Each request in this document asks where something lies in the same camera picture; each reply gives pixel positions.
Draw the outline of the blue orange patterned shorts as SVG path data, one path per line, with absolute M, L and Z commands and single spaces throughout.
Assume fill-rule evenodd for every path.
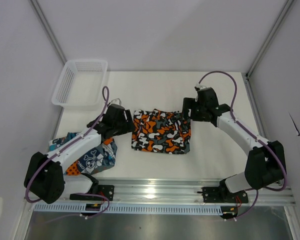
M 111 169 L 116 163 L 117 150 L 115 140 L 112 137 L 108 138 L 73 162 L 64 174 L 67 176 L 94 175 Z

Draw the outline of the black orange camouflage shorts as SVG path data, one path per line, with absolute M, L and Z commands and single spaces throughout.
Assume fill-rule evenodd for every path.
M 138 109 L 133 114 L 131 148 L 135 151 L 184 155 L 190 152 L 191 119 L 179 111 Z

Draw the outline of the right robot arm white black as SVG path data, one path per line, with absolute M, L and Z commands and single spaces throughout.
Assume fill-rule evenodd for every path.
M 211 123 L 230 136 L 247 156 L 244 171 L 224 179 L 224 186 L 218 189 L 222 201 L 231 201 L 239 191 L 269 189 L 275 182 L 286 181 L 284 147 L 279 141 L 270 142 L 253 132 L 235 116 L 232 106 L 219 104 L 211 87 L 197 88 L 196 92 L 196 98 L 183 99 L 183 117 Z

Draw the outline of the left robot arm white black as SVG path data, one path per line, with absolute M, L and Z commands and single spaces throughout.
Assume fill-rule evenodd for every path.
M 67 185 L 64 173 L 68 167 L 105 140 L 132 132 L 133 127 L 131 111 L 111 103 L 67 143 L 46 154 L 36 152 L 30 158 L 23 183 L 27 202 L 57 201 Z

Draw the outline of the white plastic basket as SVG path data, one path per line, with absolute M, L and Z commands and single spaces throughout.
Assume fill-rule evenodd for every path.
M 108 62 L 102 59 L 73 59 L 65 63 L 51 102 L 67 110 L 94 110 L 107 85 Z

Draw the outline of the right side aluminium rail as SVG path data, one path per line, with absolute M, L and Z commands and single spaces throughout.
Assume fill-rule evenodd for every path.
M 262 116 L 261 116 L 260 110 L 258 108 L 256 97 L 253 93 L 253 89 L 252 89 L 250 79 L 247 77 L 246 73 L 241 73 L 241 75 L 242 75 L 242 79 L 243 79 L 243 82 L 244 82 L 246 93 L 247 93 L 247 96 L 248 96 L 248 99 L 249 99 L 249 102 L 250 102 L 250 106 L 251 106 L 251 109 L 252 109 L 252 112 L 253 112 L 253 116 L 254 116 L 254 120 L 255 120 L 255 124 L 256 124 L 256 127 L 257 127 L 258 134 L 261 135 L 264 138 L 268 138 L 267 134 L 266 134 L 265 127 L 264 127 L 264 124 L 263 124 L 263 121 L 262 121 Z M 277 163 L 277 161 L 272 156 L 272 154 L 270 152 L 268 154 L 269 154 L 269 156 L 272 157 L 272 159 L 275 161 L 275 163 Z M 274 184 L 276 185 L 276 187 L 281 188 L 281 187 L 283 187 L 283 183 L 284 183 L 284 180 L 278 180 Z M 278 192 L 278 190 L 274 190 L 275 187 L 270 187 L 270 185 L 268 185 L 266 187 L 266 189 Z

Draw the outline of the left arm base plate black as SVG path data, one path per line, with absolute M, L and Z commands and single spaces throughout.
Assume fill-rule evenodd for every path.
M 109 201 L 113 200 L 115 193 L 114 185 L 93 185 L 87 193 L 73 193 L 70 195 L 70 200 L 78 200 L 78 201 L 103 201 L 102 197 L 96 196 L 104 196 L 109 199 Z

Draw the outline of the aluminium mounting rail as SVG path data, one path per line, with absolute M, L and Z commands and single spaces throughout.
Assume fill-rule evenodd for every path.
M 203 187 L 217 187 L 218 179 L 174 180 L 174 179 L 133 179 L 99 178 L 100 185 L 112 185 L 114 203 L 134 204 L 206 204 L 210 192 L 202 192 Z M 257 198 L 256 206 L 295 206 L 296 201 L 291 188 L 283 191 L 260 189 L 248 190 L 239 198 L 243 206 L 250 206 Z

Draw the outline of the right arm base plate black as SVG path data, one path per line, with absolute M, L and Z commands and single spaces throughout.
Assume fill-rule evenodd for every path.
M 202 195 L 205 203 L 247 204 L 249 202 L 248 194 L 244 190 L 231 193 L 225 187 L 205 186 L 197 193 Z

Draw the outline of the right aluminium frame post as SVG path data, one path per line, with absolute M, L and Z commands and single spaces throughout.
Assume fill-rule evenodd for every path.
M 252 77 L 253 73 L 261 63 L 262 59 L 264 58 L 265 54 L 267 53 L 268 49 L 270 48 L 272 42 L 274 41 L 276 35 L 280 31 L 281 27 L 283 26 L 286 18 L 288 17 L 290 11 L 292 10 L 296 0 L 286 0 L 284 2 L 283 7 L 281 8 L 278 16 L 276 17 L 273 25 L 271 26 L 266 38 L 264 39 L 261 47 L 259 48 L 257 55 L 253 59 L 248 71 L 245 74 L 245 78 L 249 81 Z

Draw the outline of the aluminium frame post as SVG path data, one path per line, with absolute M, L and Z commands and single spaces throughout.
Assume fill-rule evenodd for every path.
M 67 62 L 67 58 L 62 50 L 58 39 L 56 38 L 54 31 L 49 24 L 49 21 L 39 3 L 38 0 L 29 0 L 28 3 L 30 4 L 34 14 L 36 15 L 45 35 L 47 36 L 53 50 L 55 51 L 58 59 L 64 65 Z
M 296 0 L 286 0 L 284 2 L 283 7 L 281 8 L 278 16 L 276 17 L 273 25 L 271 26 L 266 38 L 264 39 L 261 47 L 259 48 L 257 55 L 253 59 L 248 71 L 245 74 L 245 78 L 249 81 L 252 77 L 253 73 L 261 63 L 262 59 L 264 58 L 265 54 L 267 53 L 268 49 L 270 48 L 272 42 L 274 41 L 276 35 L 280 31 L 281 27 L 283 26 L 286 18 L 288 17 L 290 11 L 292 10 Z

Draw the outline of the left aluminium frame post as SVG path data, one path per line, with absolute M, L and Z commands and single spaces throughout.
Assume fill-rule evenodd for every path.
M 49 24 L 49 21 L 39 3 L 38 0 L 29 0 L 28 3 L 30 4 L 34 14 L 36 15 L 45 35 L 47 36 L 53 50 L 55 51 L 58 59 L 64 65 L 67 62 L 67 58 L 62 50 L 58 39 L 56 38 L 54 31 Z

